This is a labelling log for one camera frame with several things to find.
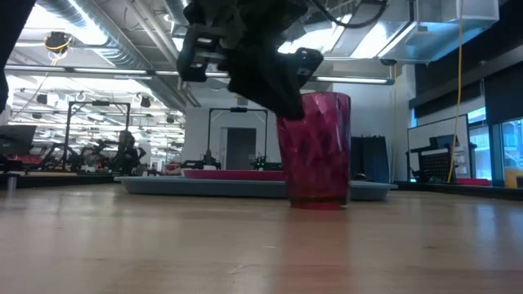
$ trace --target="monitor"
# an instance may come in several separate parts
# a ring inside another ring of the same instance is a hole
[[[27,155],[35,132],[36,126],[0,126],[0,154]]]

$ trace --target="black cable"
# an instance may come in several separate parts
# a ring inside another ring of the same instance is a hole
[[[314,5],[316,5],[316,7],[318,7],[320,12],[328,20],[332,21],[336,25],[340,25],[347,29],[361,29],[361,28],[366,27],[367,25],[371,25],[371,24],[375,23],[380,17],[382,17],[383,12],[385,12],[385,10],[387,9],[387,2],[388,2],[387,0],[382,0],[381,1],[382,5],[379,7],[378,13],[370,20],[366,20],[359,24],[346,24],[346,23],[342,23],[341,21],[337,20],[329,11],[327,11],[327,9],[320,3],[319,0],[311,0],[311,1],[314,3]]]

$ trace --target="metal stand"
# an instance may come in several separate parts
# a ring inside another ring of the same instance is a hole
[[[80,105],[77,109],[73,112],[73,106]],[[69,148],[69,132],[71,129],[71,118],[85,105],[92,105],[92,106],[111,106],[111,105],[123,105],[127,106],[127,113],[125,118],[125,131],[129,128],[129,122],[131,117],[131,103],[118,103],[118,102],[109,102],[109,101],[92,101],[92,102],[77,102],[77,101],[70,101],[69,102],[69,109],[67,109],[67,124],[65,127],[65,143],[64,143],[64,155],[62,157],[62,170],[65,170],[65,164],[67,162],[67,149]]]

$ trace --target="gray tray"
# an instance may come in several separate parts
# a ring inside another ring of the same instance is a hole
[[[114,178],[131,194],[287,198],[285,183],[267,180],[191,180],[184,176]],[[352,181],[351,200],[382,201],[396,185]]]

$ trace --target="ceiling duct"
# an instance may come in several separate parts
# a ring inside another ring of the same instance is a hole
[[[117,48],[96,52],[117,68],[152,68],[149,61],[134,47],[120,28],[93,0],[38,0],[38,5],[54,16],[67,20],[79,29],[95,26],[93,29],[101,31],[108,38],[107,43],[103,45]],[[168,108],[185,108],[186,103],[184,99],[161,78],[152,77],[151,80],[139,80],[138,82],[150,88]]]
[[[499,0],[463,0],[463,41],[468,42],[499,20]],[[374,16],[378,2],[328,0],[326,7],[339,16],[337,7],[352,14],[349,23]],[[391,0],[375,25],[344,29],[326,60],[389,59],[412,63],[439,60],[459,46],[461,0]],[[306,22],[317,23],[313,13]]]
[[[461,0],[417,0],[412,23],[378,57],[436,61],[459,47]],[[499,20],[498,0],[463,0],[463,43],[483,33]]]

